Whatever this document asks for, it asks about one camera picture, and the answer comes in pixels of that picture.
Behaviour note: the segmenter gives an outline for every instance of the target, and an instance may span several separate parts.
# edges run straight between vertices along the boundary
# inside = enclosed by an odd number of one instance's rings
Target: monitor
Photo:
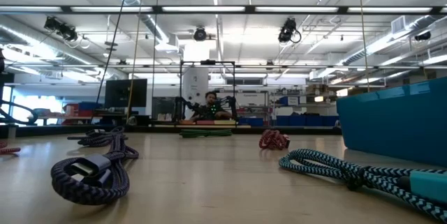
[[[132,80],[110,80],[105,83],[105,107],[127,107]],[[146,107],[147,79],[133,80],[131,107]]]

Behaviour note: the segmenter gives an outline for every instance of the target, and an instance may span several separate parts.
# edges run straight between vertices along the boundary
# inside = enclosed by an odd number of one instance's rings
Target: teal storage container
[[[344,144],[447,166],[447,77],[340,98]]]

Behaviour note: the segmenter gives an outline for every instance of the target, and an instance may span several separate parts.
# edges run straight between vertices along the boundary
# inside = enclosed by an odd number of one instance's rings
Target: security camera
[[[202,42],[207,38],[207,32],[204,27],[198,27],[193,36],[194,40]]]

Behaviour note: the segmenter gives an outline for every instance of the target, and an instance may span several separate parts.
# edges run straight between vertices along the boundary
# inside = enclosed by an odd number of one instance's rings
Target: person
[[[203,111],[207,111],[206,114],[199,114],[194,112],[194,115],[190,118],[192,121],[197,120],[217,120],[217,119],[231,119],[232,114],[225,111],[220,105],[215,105],[217,100],[217,94],[215,91],[209,91],[205,94],[207,101],[206,105],[202,106]]]

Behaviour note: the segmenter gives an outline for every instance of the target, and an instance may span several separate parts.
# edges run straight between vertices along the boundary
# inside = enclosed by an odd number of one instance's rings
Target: ceiling
[[[445,6],[447,0],[363,0],[363,5],[368,6]],[[60,5],[60,6],[119,6],[121,0],[1,0],[1,5]],[[145,5],[320,5],[320,6],[359,6],[360,0],[142,0]],[[28,27],[49,34],[44,28],[47,15],[45,14],[20,14],[8,15],[10,18],[27,25]],[[106,62],[103,56],[108,47],[104,42],[112,40],[115,25],[118,23],[118,15],[110,16],[108,27],[107,15],[55,15],[55,17],[76,28],[80,35],[87,37],[91,44],[87,49],[77,47],[79,50],[101,62]],[[236,61],[239,64],[265,64],[267,60],[274,60],[276,64],[316,64],[328,65],[330,57],[344,56],[347,52],[363,47],[363,32],[365,40],[370,42],[378,35],[390,31],[390,23],[398,18],[396,15],[368,15],[363,19],[360,15],[294,15],[297,24],[304,24],[298,29],[302,34],[302,41],[297,45],[283,48],[278,43],[278,33],[286,19],[290,15],[219,15],[221,23],[221,35],[223,55],[225,61]],[[215,15],[155,15],[157,25],[166,33],[178,35],[180,45],[192,42],[191,32],[196,27],[205,27],[206,32],[217,34],[217,19]],[[446,29],[440,23],[432,28],[432,40],[445,38]],[[51,34],[51,38],[61,41],[57,35]],[[115,39],[118,43],[116,51],[112,53],[111,63],[116,64],[120,59],[127,63],[133,62],[136,47],[137,64],[178,63],[180,53],[160,52],[154,49],[154,37],[144,24],[138,28],[138,18],[135,15],[122,15],[118,24],[118,34]],[[217,42],[207,40],[210,46],[211,59],[218,59],[216,50]],[[393,58],[410,51],[410,47],[422,47],[430,43],[413,42],[410,46],[409,39],[404,38],[399,43],[369,56],[368,61],[374,64],[376,55]],[[137,69],[139,72],[150,72],[147,69]],[[175,72],[175,68],[157,68],[160,72]],[[257,73],[265,72],[265,69],[253,70]],[[306,69],[291,69],[289,73],[308,73]]]

